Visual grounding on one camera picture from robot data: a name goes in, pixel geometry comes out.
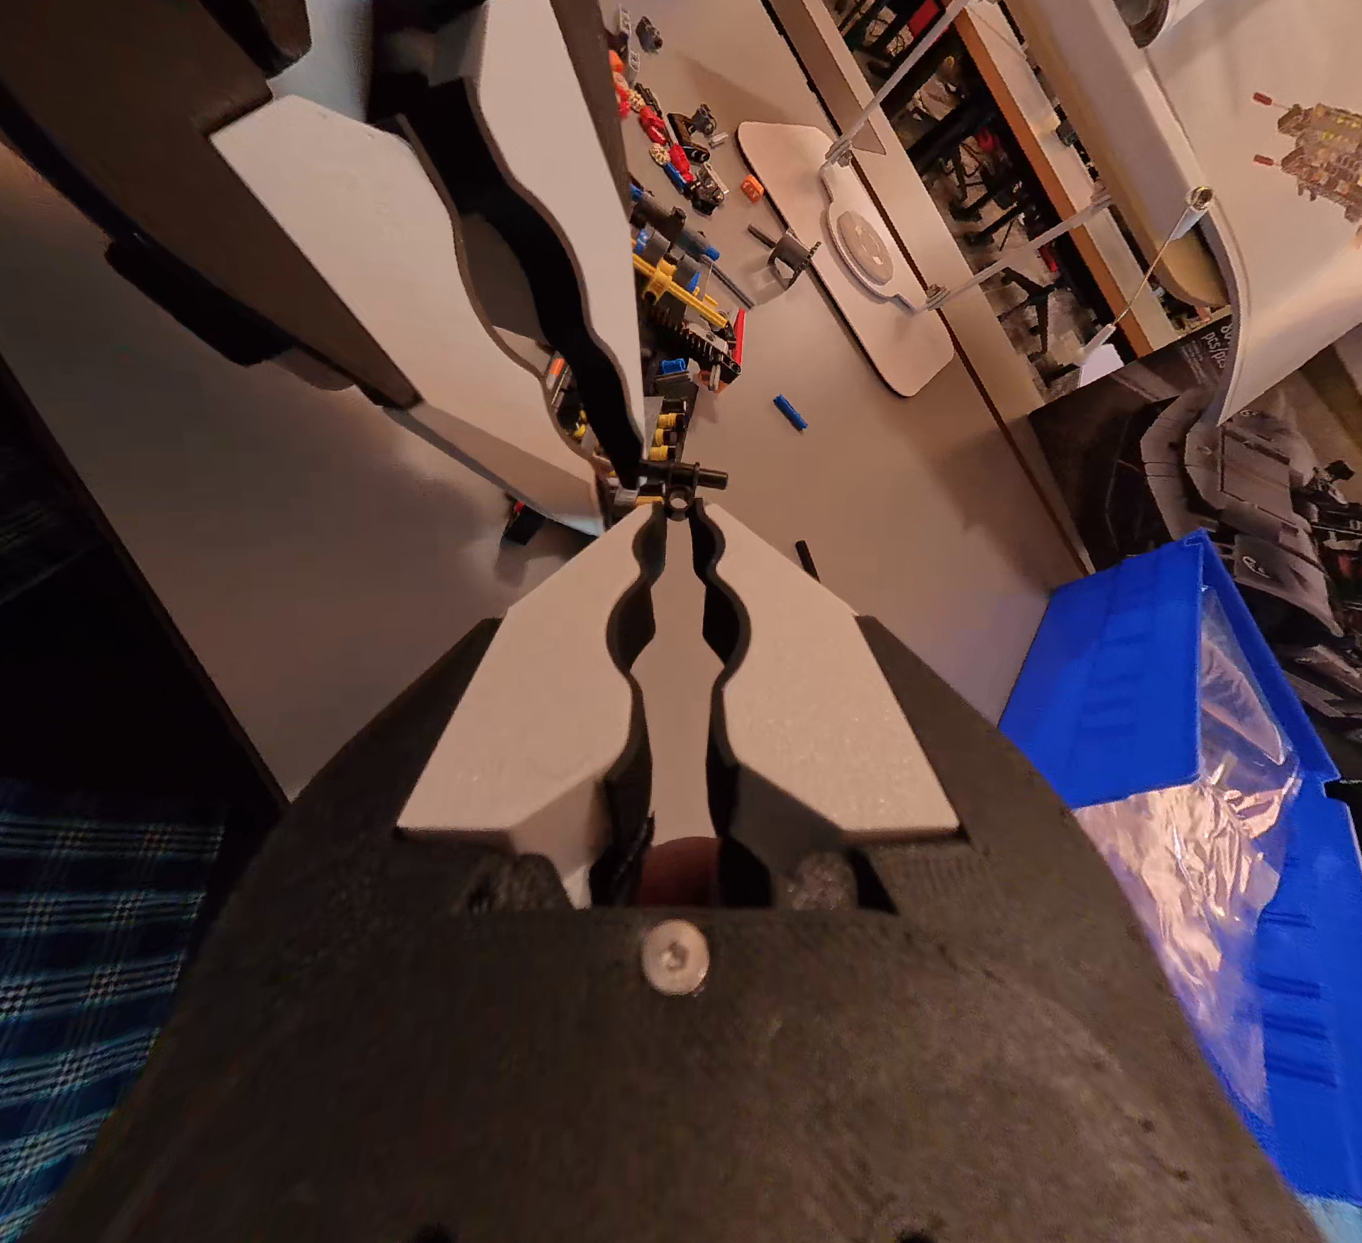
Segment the dark grey lego differential gear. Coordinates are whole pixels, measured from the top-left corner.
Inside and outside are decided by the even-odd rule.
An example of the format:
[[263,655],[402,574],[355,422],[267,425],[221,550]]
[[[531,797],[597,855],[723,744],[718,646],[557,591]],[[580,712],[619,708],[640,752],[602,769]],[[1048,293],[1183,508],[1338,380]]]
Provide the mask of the dark grey lego differential gear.
[[806,242],[795,229],[784,227],[776,233],[770,227],[748,225],[748,235],[765,250],[767,269],[776,288],[789,293],[801,284],[804,274],[816,267],[816,257],[823,250],[823,239]]

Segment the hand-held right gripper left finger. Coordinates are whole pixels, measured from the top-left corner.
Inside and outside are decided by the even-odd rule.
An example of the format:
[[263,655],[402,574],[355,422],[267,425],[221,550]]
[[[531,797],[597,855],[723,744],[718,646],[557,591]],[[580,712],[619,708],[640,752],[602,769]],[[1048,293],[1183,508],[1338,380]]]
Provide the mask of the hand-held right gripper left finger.
[[589,874],[610,844],[608,774],[635,731],[633,661],[610,623],[657,567],[657,510],[631,518],[502,620],[397,827]]

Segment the blue plaid shirt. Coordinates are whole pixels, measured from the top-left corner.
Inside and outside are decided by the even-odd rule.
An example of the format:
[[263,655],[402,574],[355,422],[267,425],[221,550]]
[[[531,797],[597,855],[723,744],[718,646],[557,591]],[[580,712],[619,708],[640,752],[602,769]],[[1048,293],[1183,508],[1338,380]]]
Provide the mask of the blue plaid shirt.
[[223,850],[221,804],[3,787],[3,1240],[138,1082]]

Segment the partly built lego car chassis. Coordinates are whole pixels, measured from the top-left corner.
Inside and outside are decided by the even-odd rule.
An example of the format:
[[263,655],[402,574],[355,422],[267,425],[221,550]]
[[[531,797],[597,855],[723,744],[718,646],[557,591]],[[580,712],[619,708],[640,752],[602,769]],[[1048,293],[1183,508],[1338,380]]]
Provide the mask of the partly built lego car chassis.
[[727,314],[708,295],[721,278],[704,235],[691,229],[680,208],[668,210],[631,182],[633,259],[640,316],[644,389],[644,478],[636,497],[606,478],[604,520],[614,525],[631,505],[665,499],[665,478],[685,457],[691,420],[702,393],[719,395],[742,374],[744,308]]

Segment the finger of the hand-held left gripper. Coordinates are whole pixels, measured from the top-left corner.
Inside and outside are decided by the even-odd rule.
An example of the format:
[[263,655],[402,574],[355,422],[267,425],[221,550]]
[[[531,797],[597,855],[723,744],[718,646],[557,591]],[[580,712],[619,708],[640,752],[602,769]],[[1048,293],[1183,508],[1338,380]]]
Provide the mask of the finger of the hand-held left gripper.
[[623,482],[644,463],[636,282],[629,257],[621,127],[601,16],[580,76],[552,0],[487,0],[419,29],[382,0],[382,123],[397,129],[450,203],[516,261],[540,335],[572,371],[582,408]]
[[453,218],[412,146],[297,95],[212,144],[416,388],[391,420],[544,518],[604,533],[597,472],[474,305]]

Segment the black car printed box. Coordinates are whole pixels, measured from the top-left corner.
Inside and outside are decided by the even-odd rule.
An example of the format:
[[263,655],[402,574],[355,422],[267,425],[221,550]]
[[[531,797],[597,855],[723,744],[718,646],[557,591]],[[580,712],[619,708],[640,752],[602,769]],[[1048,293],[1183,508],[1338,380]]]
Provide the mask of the black car printed box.
[[1099,571],[1204,531],[1306,710],[1361,744],[1359,333],[1214,416],[1231,322],[1031,418]]

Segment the black lego connector piece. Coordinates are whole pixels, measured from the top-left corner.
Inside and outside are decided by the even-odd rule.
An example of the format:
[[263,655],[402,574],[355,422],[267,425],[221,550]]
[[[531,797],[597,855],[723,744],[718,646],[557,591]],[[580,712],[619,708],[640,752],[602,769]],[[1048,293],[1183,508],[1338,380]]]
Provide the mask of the black lego connector piece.
[[725,491],[727,488],[729,474],[725,471],[684,461],[648,461],[638,472],[636,508],[659,506],[670,521],[684,521],[706,491]]

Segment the clear plastic bag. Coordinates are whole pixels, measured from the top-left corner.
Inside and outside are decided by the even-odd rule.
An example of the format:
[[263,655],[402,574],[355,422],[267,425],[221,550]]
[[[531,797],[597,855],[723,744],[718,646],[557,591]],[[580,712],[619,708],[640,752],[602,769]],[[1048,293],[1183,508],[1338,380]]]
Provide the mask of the clear plastic bag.
[[1185,786],[1078,810],[1199,1044],[1240,1110],[1270,1121],[1257,931],[1274,902],[1302,759],[1221,597],[1200,612],[1200,767]]

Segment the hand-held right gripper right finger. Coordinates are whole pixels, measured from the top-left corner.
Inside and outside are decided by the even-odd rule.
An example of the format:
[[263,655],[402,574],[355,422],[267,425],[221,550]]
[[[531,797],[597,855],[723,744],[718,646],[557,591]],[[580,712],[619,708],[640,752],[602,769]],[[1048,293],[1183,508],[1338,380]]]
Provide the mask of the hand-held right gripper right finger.
[[959,816],[859,616],[727,510],[693,508],[704,640],[721,661],[708,808],[733,844],[912,844]]

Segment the pile of loose lego pieces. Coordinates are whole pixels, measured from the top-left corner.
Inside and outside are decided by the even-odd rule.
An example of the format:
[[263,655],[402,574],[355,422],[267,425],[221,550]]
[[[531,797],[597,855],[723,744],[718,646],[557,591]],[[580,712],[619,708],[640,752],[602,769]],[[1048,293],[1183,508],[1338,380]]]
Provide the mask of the pile of loose lego pieces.
[[657,169],[701,216],[714,216],[727,205],[729,188],[714,165],[714,152],[727,142],[714,112],[701,105],[691,114],[668,110],[644,73],[665,52],[655,22],[638,20],[618,7],[604,27],[610,82],[623,122],[636,122]]

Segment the open instruction booklet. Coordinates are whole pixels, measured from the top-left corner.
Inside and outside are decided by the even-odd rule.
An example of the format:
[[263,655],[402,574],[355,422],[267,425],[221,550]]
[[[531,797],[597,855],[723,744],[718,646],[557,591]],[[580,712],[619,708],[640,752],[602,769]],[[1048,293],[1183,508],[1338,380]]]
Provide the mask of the open instruction booklet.
[[1227,422],[1359,329],[1359,0],[1002,0],[1142,252],[1225,299]]

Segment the blue plastic bin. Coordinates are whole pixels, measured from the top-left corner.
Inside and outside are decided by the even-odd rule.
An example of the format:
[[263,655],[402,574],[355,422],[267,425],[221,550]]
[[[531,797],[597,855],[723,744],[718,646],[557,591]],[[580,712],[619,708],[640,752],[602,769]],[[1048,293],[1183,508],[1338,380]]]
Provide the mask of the blue plastic bin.
[[1061,589],[1002,716],[1002,733],[1065,804],[1112,806],[1185,786],[1200,767],[1202,591],[1223,601],[1297,753],[1282,884],[1257,931],[1270,1121],[1242,1121],[1325,1234],[1359,1240],[1361,876],[1338,770],[1204,535]]

